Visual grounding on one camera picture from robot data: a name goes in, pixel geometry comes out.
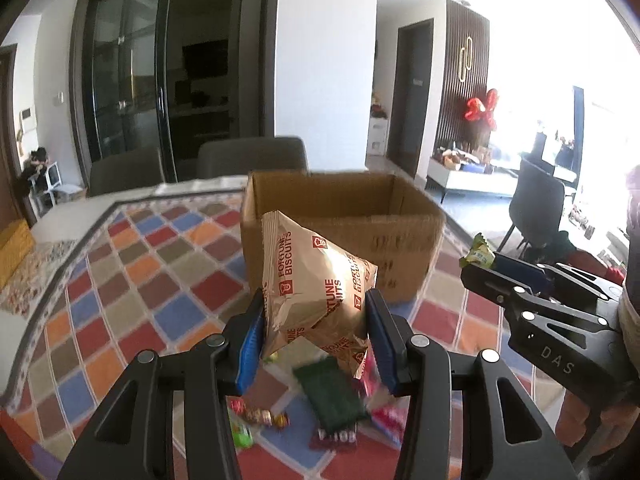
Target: white wall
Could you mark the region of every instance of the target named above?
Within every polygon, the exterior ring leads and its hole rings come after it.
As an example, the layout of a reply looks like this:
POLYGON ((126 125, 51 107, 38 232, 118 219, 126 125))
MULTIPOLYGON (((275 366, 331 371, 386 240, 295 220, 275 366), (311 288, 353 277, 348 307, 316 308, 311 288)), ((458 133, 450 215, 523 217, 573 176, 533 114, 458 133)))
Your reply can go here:
POLYGON ((363 169, 376 0, 278 0, 275 131, 314 170, 363 169))
POLYGON ((38 139, 58 162, 63 182, 82 185, 69 110, 69 46, 77 0, 53 0, 42 13, 35 51, 38 139), (62 92, 63 102, 57 95, 62 92))
MULTIPOLYGON (((15 133, 20 130, 20 111, 33 107, 33 57, 36 51, 36 39, 40 16, 20 16, 2 46, 17 44, 14 64, 14 128, 15 133)), ((38 147, 37 130, 33 130, 22 138, 23 155, 20 160, 28 158, 31 150, 38 147)))
POLYGON ((424 120, 424 135, 418 158, 417 175, 427 175, 429 159, 440 116, 442 81, 444 78, 444 53, 447 41, 446 0, 384 0, 378 4, 379 18, 376 27, 378 58, 374 69, 374 91, 392 121, 391 110, 396 81, 396 55, 398 53, 398 29, 433 18, 433 58, 429 100, 424 120))

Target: black chair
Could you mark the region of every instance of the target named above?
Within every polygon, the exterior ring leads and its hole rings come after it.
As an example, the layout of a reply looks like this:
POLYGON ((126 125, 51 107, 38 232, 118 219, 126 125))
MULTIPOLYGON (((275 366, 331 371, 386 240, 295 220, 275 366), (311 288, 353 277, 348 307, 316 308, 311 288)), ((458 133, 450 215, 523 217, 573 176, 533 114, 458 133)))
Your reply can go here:
POLYGON ((160 151, 138 148, 94 162, 89 177, 89 196, 116 193, 164 182, 160 151))
POLYGON ((522 234, 522 244, 540 248, 550 242, 558 232, 564 185, 558 179, 533 165, 526 158, 520 162, 520 174, 516 191, 509 204, 509 216, 513 224, 502 239, 501 251, 514 228, 522 234))
POLYGON ((198 178, 260 170, 306 170, 306 152, 297 137, 212 140, 198 152, 198 178))
MULTIPOLYGON (((545 171, 549 175, 553 175, 556 172, 556 167, 553 164, 550 164, 546 160, 542 160, 542 158, 536 156, 532 153, 523 153, 522 158, 526 158, 531 164, 539 167, 541 170, 545 171)), ((577 185, 578 179, 574 179, 573 181, 563 180, 562 178, 556 177, 562 185, 564 186, 564 196, 570 196, 575 198, 575 194, 577 193, 577 189, 574 186, 577 185)))

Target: yellow box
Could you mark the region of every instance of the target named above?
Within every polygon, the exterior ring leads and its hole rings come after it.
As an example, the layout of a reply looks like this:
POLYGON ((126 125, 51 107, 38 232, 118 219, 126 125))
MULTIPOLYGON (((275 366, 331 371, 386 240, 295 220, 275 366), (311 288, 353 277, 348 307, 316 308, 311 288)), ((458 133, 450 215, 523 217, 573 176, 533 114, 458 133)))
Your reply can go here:
POLYGON ((0 288, 6 285, 35 243, 26 220, 11 222, 0 232, 0 288))

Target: hand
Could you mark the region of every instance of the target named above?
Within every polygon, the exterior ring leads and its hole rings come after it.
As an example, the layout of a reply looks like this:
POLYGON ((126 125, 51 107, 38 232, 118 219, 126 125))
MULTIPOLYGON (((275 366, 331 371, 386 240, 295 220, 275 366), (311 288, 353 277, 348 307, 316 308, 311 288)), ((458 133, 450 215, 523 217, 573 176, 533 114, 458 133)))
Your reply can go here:
MULTIPOLYGON (((569 447, 580 442, 586 432, 584 421, 587 420, 590 411, 584 402, 567 391, 556 424, 558 440, 569 447)), ((611 428, 611 432, 595 454, 606 453, 622 444, 636 423, 639 413, 640 408, 631 404, 618 404, 602 412, 600 419, 604 425, 611 428)))

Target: door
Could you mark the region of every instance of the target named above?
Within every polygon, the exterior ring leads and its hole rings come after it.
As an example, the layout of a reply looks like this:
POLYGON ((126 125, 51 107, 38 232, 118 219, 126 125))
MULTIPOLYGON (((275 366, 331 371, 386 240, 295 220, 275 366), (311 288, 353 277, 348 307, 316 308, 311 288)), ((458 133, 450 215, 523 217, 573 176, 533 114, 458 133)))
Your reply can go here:
POLYGON ((266 0, 169 0, 166 101, 178 180, 205 142, 260 136, 266 0))
POLYGON ((17 45, 0 47, 0 231, 14 220, 25 218, 33 226, 36 217, 26 195, 14 186, 20 168, 14 133, 14 60, 17 45))
POLYGON ((432 57, 433 20, 398 30, 389 157, 411 176, 415 176, 424 134, 432 57))
POLYGON ((12 54, 15 49, 3 48, 0 50, 0 231, 7 227, 12 221, 22 218, 20 207, 13 192, 14 174, 11 169, 14 167, 14 159, 10 149, 13 129, 9 121, 14 118, 9 114, 9 88, 11 82, 10 64, 12 54))
POLYGON ((158 66, 162 43, 156 22, 161 0, 92 0, 90 47, 85 57, 85 99, 91 110, 88 146, 92 162, 136 148, 162 151, 171 179, 172 155, 164 131, 158 66))

